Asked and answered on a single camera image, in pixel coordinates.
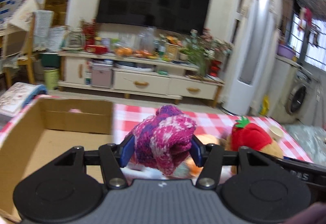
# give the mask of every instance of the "tile floor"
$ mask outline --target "tile floor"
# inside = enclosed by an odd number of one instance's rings
[[[66,97],[66,98],[77,98],[77,99],[101,99],[101,100],[110,100],[117,104],[126,104],[133,106],[142,106],[142,107],[154,107],[159,108],[166,104],[173,104],[174,100],[172,99],[163,99],[149,96],[140,96],[140,95],[130,95],[130,99],[125,99],[123,94],[119,93],[109,93],[101,91],[90,91],[83,89],[75,88],[65,88],[64,92],[58,90],[49,91],[49,94],[54,96]],[[178,105],[178,108],[182,111],[189,112],[203,112],[203,113],[223,113],[218,108],[213,109],[207,106],[203,101],[195,98],[183,98]]]

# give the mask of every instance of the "white logo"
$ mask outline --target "white logo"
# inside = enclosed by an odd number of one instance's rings
[[[166,186],[167,185],[167,183],[166,182],[162,182],[162,183],[159,183],[159,187],[164,187],[164,186]]]

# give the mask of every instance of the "metal screw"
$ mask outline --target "metal screw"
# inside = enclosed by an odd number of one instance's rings
[[[125,180],[124,179],[121,179],[121,178],[112,178],[110,181],[109,181],[109,184],[113,187],[121,187],[123,185],[125,185]]]
[[[212,178],[205,177],[201,178],[198,183],[204,187],[211,187],[215,184],[215,181]]]

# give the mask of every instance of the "washing machine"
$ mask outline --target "washing machine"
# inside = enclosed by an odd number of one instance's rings
[[[294,61],[276,56],[270,88],[268,117],[292,124],[303,117],[313,97],[312,74]]]

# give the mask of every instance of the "green plush leaf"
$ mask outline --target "green plush leaf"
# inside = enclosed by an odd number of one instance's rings
[[[246,125],[248,125],[250,123],[249,119],[242,116],[240,120],[236,121],[237,124],[235,125],[235,127],[239,127],[239,128],[244,128]]]

